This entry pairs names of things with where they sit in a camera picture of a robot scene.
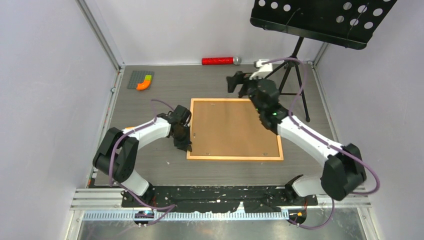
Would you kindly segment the orange wooden picture frame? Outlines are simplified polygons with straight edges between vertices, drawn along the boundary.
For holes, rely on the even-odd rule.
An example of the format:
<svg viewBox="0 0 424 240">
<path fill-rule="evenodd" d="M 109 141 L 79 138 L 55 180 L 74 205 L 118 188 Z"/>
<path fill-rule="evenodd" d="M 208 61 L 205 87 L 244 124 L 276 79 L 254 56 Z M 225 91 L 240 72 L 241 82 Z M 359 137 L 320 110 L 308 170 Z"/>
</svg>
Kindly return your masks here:
<svg viewBox="0 0 424 240">
<path fill-rule="evenodd" d="M 243 98 L 192 98 L 193 161 L 283 161 L 281 138 L 266 130 L 253 104 Z"/>
</svg>

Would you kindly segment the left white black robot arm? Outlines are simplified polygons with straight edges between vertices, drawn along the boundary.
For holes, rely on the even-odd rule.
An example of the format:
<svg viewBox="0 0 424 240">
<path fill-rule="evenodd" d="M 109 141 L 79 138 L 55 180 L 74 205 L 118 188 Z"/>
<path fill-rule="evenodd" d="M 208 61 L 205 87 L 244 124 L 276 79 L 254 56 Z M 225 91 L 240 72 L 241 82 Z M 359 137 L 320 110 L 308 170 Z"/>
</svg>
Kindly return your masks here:
<svg viewBox="0 0 424 240">
<path fill-rule="evenodd" d="M 98 147 L 92 165 L 121 186 L 141 207 L 152 207 L 154 187 L 136 170 L 138 151 L 146 145 L 172 138 L 178 150 L 192 151 L 190 120 L 192 113 L 177 105 L 168 113 L 160 113 L 151 121 L 120 130 L 111 127 Z"/>
</svg>

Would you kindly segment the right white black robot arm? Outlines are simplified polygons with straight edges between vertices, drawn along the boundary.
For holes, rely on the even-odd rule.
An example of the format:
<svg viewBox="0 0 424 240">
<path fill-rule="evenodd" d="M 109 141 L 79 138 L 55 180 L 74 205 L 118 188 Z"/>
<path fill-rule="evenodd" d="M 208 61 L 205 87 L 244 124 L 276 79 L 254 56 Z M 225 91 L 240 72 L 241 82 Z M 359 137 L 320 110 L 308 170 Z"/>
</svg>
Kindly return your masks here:
<svg viewBox="0 0 424 240">
<path fill-rule="evenodd" d="M 237 71 L 226 77 L 227 91 L 234 92 L 241 85 L 239 97 L 247 96 L 258 113 L 261 124 L 274 134 L 296 144 L 321 166 L 322 174 L 299 175 L 285 185 L 285 198 L 291 205 L 299 205 L 306 196 L 328 195 L 342 201 L 366 179 L 365 167 L 355 161 L 360 158 L 358 147 L 323 137 L 303 124 L 279 103 L 279 91 L 270 79 L 250 79 L 252 73 Z"/>
</svg>

